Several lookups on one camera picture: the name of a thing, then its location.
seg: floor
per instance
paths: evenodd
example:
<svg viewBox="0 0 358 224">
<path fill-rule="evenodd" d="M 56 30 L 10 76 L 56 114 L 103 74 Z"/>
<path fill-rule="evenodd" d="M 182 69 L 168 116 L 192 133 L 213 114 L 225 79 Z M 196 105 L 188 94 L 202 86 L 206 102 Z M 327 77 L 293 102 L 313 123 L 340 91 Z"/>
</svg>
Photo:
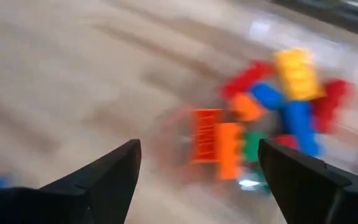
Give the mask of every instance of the floor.
<svg viewBox="0 0 358 224">
<path fill-rule="evenodd" d="M 172 111 L 295 45 L 313 50 L 326 77 L 358 84 L 358 36 L 265 1 L 0 0 L 0 173 L 40 187 L 140 138 L 127 223 L 280 223 L 272 198 L 234 209 L 233 195 L 168 182 L 153 152 Z"/>
</svg>

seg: orange lego brick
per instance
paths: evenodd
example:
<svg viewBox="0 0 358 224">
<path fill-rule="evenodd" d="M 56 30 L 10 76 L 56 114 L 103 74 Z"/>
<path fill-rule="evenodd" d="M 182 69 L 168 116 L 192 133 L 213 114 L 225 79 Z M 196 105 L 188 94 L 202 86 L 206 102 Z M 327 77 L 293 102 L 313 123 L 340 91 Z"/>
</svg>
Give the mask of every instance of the orange lego brick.
<svg viewBox="0 0 358 224">
<path fill-rule="evenodd" d="M 195 110 L 193 163 L 217 162 L 216 124 L 221 121 L 220 109 Z"/>
<path fill-rule="evenodd" d="M 241 121 L 255 121 L 265 114 L 265 109 L 248 93 L 238 93 L 231 101 L 231 108 Z"/>
<path fill-rule="evenodd" d="M 219 158 L 218 179 L 235 179 L 240 174 L 242 126 L 237 123 L 217 124 L 217 151 Z"/>
</svg>

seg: green lego brick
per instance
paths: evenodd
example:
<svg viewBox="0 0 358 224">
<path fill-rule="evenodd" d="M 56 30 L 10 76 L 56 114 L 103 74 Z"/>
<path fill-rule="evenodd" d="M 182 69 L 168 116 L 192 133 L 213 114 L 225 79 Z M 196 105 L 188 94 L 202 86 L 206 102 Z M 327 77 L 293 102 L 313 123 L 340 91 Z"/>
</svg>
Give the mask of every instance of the green lego brick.
<svg viewBox="0 0 358 224">
<path fill-rule="evenodd" d="M 263 134 L 251 131 L 245 134 L 244 155 L 247 162 L 258 162 L 259 140 L 266 138 Z"/>
</svg>

